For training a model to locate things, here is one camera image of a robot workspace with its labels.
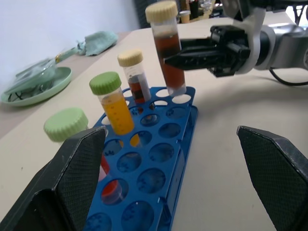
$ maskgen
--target green cap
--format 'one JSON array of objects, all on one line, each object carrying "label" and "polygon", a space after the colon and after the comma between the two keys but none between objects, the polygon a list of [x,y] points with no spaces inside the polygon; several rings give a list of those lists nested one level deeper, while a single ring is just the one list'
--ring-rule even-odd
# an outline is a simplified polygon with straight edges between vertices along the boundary
[{"label": "green cap", "polygon": [[67,138],[83,131],[88,118],[80,108],[67,108],[51,116],[44,124],[44,131],[54,142],[63,142]]},{"label": "green cap", "polygon": [[105,72],[90,81],[90,88],[94,95],[105,95],[121,86],[120,76],[117,72]]}]

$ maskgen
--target rack hole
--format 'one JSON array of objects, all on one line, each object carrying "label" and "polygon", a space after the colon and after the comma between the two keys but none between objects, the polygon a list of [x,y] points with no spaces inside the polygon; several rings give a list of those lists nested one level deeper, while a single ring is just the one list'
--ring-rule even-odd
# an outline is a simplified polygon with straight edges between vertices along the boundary
[{"label": "rack hole", "polygon": [[172,158],[174,148],[168,143],[159,143],[149,151],[149,156],[152,161],[163,163]]},{"label": "rack hole", "polygon": [[108,117],[105,115],[104,118],[102,119],[102,124],[104,125],[110,125],[110,121]]},{"label": "rack hole", "polygon": [[133,135],[130,139],[130,145],[133,147],[144,147],[152,139],[152,134],[148,131],[140,131]]},{"label": "rack hole", "polygon": [[104,156],[115,155],[120,152],[123,148],[123,141],[121,140],[111,140],[105,144],[103,154]]},{"label": "rack hole", "polygon": [[179,135],[181,127],[178,124],[169,123],[160,127],[158,134],[163,138],[173,138]]},{"label": "rack hole", "polygon": [[166,106],[168,105],[168,103],[166,101],[163,100],[158,100],[158,101],[154,101],[152,104],[150,104],[149,108],[151,110],[163,110],[164,108],[166,108]]},{"label": "rack hole", "polygon": [[186,114],[186,110],[183,107],[173,107],[166,112],[166,116],[170,119],[180,119]]},{"label": "rack hole", "polygon": [[111,231],[111,219],[105,213],[97,213],[87,219],[83,231]]},{"label": "rack hole", "polygon": [[158,92],[156,92],[157,97],[166,97],[168,95],[169,95],[169,93],[168,93],[167,89],[161,89]]},{"label": "rack hole", "polygon": [[122,214],[123,231],[148,231],[154,221],[154,210],[145,201],[136,201],[127,206]]},{"label": "rack hole", "polygon": [[109,182],[102,191],[102,202],[106,205],[117,205],[128,194],[128,184],[125,180],[118,179]]},{"label": "rack hole", "polygon": [[143,112],[143,108],[142,107],[132,107],[130,108],[130,113],[133,116],[138,116]]},{"label": "rack hole", "polygon": [[166,182],[163,171],[151,168],[141,173],[137,179],[137,188],[144,193],[155,193],[162,189]]},{"label": "rack hole", "polygon": [[159,115],[151,114],[146,115],[140,121],[140,123],[145,127],[151,127],[159,123],[160,117]]},{"label": "rack hole", "polygon": [[141,156],[138,153],[127,153],[123,155],[116,164],[120,172],[132,172],[136,170],[141,164]]},{"label": "rack hole", "polygon": [[189,100],[191,100],[191,98],[192,97],[190,95],[183,94],[183,95],[174,97],[172,101],[177,104],[182,104],[182,103],[187,103]]}]

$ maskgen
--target cream cap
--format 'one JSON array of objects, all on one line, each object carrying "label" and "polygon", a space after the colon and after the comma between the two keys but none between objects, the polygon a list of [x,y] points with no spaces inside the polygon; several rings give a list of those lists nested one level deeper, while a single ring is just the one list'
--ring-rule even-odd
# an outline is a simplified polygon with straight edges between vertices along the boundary
[{"label": "cream cap", "polygon": [[172,0],[157,2],[149,5],[145,9],[145,16],[148,23],[161,23],[170,20],[177,15],[177,3]]},{"label": "cream cap", "polygon": [[143,60],[143,55],[139,49],[134,49],[119,54],[117,60],[120,66],[129,67],[141,63]]}]

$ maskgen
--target towel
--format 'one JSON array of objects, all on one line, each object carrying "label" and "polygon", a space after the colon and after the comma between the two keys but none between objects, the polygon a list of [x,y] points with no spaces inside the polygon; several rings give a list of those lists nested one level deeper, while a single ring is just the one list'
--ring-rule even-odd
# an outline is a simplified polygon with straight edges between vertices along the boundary
[{"label": "towel", "polygon": [[118,35],[111,31],[99,31],[85,37],[85,42],[78,43],[80,55],[98,55],[116,44]]}]

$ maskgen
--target yellow liquid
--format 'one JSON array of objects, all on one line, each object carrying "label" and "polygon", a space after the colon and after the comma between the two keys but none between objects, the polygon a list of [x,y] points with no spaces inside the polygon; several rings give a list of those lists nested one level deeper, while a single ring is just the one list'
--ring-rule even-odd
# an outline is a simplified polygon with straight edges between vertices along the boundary
[{"label": "yellow liquid", "polygon": [[[125,135],[134,129],[135,125],[133,119],[121,93],[112,94],[102,99],[101,104],[115,134]],[[133,136],[130,140],[130,144],[136,147],[139,144],[139,136]]]}]

